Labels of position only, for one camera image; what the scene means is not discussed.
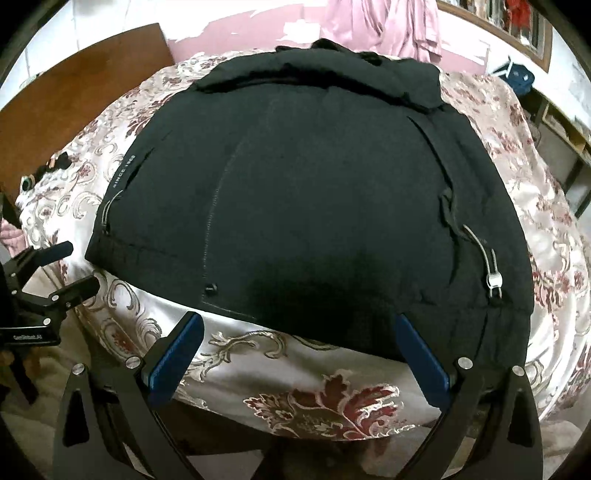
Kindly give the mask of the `dark blue bag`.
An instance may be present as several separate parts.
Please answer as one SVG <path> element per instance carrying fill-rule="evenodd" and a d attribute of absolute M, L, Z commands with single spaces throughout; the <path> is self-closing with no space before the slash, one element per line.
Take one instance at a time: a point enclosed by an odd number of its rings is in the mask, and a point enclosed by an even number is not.
<path fill-rule="evenodd" d="M 535 75 L 526 66 L 515 63 L 511 58 L 491 75 L 505 81 L 518 97 L 527 95 L 535 81 Z"/>

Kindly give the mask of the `brown wooden headboard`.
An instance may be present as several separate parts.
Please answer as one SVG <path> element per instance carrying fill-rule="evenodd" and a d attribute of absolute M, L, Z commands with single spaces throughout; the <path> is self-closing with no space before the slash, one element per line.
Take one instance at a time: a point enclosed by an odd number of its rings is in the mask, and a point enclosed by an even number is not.
<path fill-rule="evenodd" d="M 1 110 L 1 189 L 15 198 L 22 176 L 49 160 L 113 101 L 172 64 L 155 23 L 93 44 L 32 81 Z"/>

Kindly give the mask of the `right pink curtain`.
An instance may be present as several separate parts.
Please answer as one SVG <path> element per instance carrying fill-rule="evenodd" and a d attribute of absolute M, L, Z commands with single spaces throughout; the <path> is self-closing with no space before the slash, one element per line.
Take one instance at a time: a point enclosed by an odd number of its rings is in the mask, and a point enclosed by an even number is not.
<path fill-rule="evenodd" d="M 322 36 L 349 50 L 434 63 L 441 60 L 439 9 L 425 0 L 331 1 Z"/>

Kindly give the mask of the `small black items on bed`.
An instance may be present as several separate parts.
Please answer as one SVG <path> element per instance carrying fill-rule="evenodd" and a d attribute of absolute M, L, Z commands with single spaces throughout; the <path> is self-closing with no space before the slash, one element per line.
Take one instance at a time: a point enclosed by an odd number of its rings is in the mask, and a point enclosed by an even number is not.
<path fill-rule="evenodd" d="M 21 177 L 20 191 L 26 192 L 32 190 L 38 184 L 43 176 L 48 173 L 53 173 L 58 170 L 66 170 L 72 161 L 66 152 L 60 153 L 56 158 L 50 159 L 47 163 L 41 165 L 32 174 Z"/>

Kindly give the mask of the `floral satin bedspread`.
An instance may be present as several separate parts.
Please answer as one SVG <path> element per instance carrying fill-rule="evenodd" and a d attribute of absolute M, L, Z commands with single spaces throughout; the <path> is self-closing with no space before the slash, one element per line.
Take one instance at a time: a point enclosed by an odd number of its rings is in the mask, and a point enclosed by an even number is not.
<path fill-rule="evenodd" d="M 24 238 L 73 253 L 36 272 L 31 292 L 92 273 L 84 253 L 107 185 L 124 153 L 174 94 L 204 77 L 221 56 L 197 54 L 134 84 L 64 147 L 69 168 L 21 194 Z M 528 243 L 535 308 L 525 369 L 541 418 L 581 401 L 590 388 L 590 245 L 534 140 L 516 95 L 501 80 L 444 73 L 444 101 L 465 114 L 494 162 Z M 76 309 L 80 322 L 117 358 L 142 354 L 166 335 L 183 307 L 116 277 Z M 255 324 L 206 315 L 205 340 L 176 396 L 267 433 L 363 440 L 425 424 L 436 411 L 410 370 Z"/>

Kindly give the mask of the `red hanging cloth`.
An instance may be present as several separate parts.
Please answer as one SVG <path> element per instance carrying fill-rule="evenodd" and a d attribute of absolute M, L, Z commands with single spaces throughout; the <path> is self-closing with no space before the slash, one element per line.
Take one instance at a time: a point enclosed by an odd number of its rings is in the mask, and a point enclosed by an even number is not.
<path fill-rule="evenodd" d="M 529 2 L 527 0 L 506 0 L 505 3 L 510 23 L 526 28 L 531 17 Z"/>

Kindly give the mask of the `wooden shelf unit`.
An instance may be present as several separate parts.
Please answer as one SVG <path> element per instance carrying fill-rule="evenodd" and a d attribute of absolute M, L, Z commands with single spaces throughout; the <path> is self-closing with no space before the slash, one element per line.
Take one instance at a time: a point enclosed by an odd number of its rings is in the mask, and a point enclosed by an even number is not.
<path fill-rule="evenodd" d="M 590 136 L 540 91 L 521 99 L 535 146 L 560 184 L 575 217 L 590 210 Z"/>

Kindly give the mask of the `black padded jacket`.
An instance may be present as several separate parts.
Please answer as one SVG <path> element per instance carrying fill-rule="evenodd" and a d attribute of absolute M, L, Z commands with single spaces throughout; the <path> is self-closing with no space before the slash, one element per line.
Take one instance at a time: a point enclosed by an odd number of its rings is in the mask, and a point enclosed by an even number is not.
<path fill-rule="evenodd" d="M 172 302 L 398 358 L 526 357 L 525 236 L 436 67 L 321 40 L 237 57 L 173 94 L 127 150 L 86 258 Z"/>

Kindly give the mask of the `brown framed barred window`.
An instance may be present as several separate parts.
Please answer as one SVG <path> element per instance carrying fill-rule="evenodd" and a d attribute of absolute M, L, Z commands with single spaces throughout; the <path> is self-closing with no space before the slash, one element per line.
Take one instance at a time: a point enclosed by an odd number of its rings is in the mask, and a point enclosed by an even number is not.
<path fill-rule="evenodd" d="M 550 22 L 531 7 L 530 23 L 526 28 L 510 23 L 506 0 L 445 0 L 438 1 L 441 11 L 466 20 L 503 40 L 527 56 L 545 73 L 549 72 L 553 28 Z"/>

